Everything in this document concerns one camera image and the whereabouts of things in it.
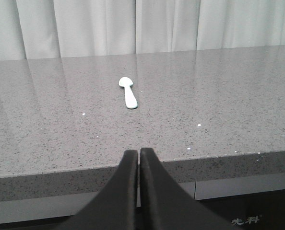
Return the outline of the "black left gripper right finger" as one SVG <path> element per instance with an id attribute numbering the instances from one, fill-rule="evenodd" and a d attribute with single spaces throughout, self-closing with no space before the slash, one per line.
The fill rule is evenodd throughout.
<path id="1" fill-rule="evenodd" d="M 222 216 L 192 198 L 169 175 L 152 148 L 140 152 L 140 197 L 148 230 L 232 230 Z"/>

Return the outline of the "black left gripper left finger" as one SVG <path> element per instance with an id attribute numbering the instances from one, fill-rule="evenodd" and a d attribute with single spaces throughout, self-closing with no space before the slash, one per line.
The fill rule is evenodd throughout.
<path id="1" fill-rule="evenodd" d="M 57 230 L 136 229 L 138 152 L 127 150 L 103 189 Z"/>

